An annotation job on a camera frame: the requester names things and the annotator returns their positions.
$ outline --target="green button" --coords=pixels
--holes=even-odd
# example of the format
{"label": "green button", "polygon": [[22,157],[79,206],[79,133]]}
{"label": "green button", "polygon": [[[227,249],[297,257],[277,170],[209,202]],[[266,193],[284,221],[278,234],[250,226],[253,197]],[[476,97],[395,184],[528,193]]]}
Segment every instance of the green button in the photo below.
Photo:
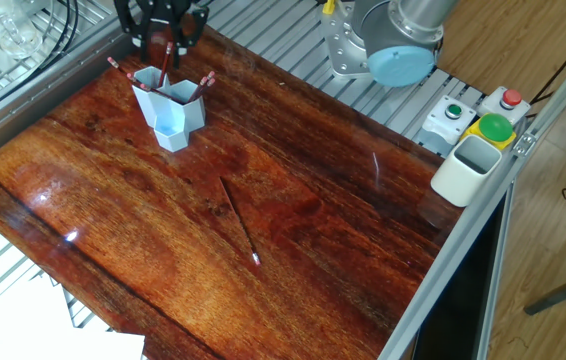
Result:
{"label": "green button", "polygon": [[479,130],[492,141],[505,141],[512,136],[512,124],[503,115],[485,114],[479,119]]}
{"label": "green button", "polygon": [[449,117],[450,119],[460,118],[462,112],[463,109],[461,109],[461,107],[456,104],[448,105],[447,109],[445,109],[445,115],[447,115],[447,117]]}
{"label": "green button", "polygon": [[461,115],[461,107],[458,105],[450,105],[447,107],[448,110],[450,110],[450,112],[454,115]]}

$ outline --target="metal bracket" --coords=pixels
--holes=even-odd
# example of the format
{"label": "metal bracket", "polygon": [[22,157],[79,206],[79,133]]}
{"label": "metal bracket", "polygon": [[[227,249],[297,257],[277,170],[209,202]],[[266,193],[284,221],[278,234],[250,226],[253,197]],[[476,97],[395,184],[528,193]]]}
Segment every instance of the metal bracket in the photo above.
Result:
{"label": "metal bracket", "polygon": [[344,78],[371,76],[367,68],[367,54],[363,39],[352,30],[351,19],[355,6],[336,2],[336,9],[331,15],[323,14],[318,7],[317,15],[321,20],[321,33],[330,52],[330,62],[336,75]]}
{"label": "metal bracket", "polygon": [[530,151],[537,142],[537,138],[534,135],[524,134],[516,145],[514,145],[514,155],[517,157],[526,157],[529,155]]}

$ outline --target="wooden tabletop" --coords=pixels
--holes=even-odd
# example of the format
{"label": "wooden tabletop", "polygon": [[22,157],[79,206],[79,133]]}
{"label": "wooden tabletop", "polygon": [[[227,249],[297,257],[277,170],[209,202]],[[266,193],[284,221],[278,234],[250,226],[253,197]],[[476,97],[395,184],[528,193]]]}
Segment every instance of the wooden tabletop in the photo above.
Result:
{"label": "wooden tabletop", "polygon": [[375,359],[461,212],[441,159],[208,29],[170,79],[210,70],[176,153],[114,70],[3,146],[0,232],[151,359]]}

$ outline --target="white pen holder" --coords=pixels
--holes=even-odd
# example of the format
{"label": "white pen holder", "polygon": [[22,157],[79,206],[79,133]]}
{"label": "white pen holder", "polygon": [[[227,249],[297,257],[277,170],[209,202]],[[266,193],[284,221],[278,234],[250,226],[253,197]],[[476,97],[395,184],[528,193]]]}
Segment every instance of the white pen holder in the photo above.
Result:
{"label": "white pen holder", "polygon": [[445,200],[465,207],[500,161],[501,151],[480,137],[469,135],[452,149],[430,184]]}
{"label": "white pen holder", "polygon": [[148,87],[167,96],[145,91],[133,86],[134,95],[139,102],[148,126],[154,129],[159,145],[169,151],[185,148],[191,131],[205,125],[203,98],[187,102],[197,88],[197,84],[183,80],[170,85],[165,75],[163,86],[158,87],[161,70],[150,66],[134,73],[134,77]]}

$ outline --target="white control panel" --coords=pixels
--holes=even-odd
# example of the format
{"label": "white control panel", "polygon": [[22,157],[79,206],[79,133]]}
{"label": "white control panel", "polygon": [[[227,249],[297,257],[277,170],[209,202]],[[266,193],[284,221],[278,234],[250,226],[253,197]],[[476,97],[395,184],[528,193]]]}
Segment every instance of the white control panel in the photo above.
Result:
{"label": "white control panel", "polygon": [[439,100],[423,122],[423,130],[441,136],[448,144],[456,145],[470,125],[476,111],[447,95]]}
{"label": "white control panel", "polygon": [[503,86],[499,86],[490,96],[483,99],[477,109],[479,116],[496,113],[505,116],[512,125],[519,122],[528,111],[530,104],[522,100],[521,94]]}

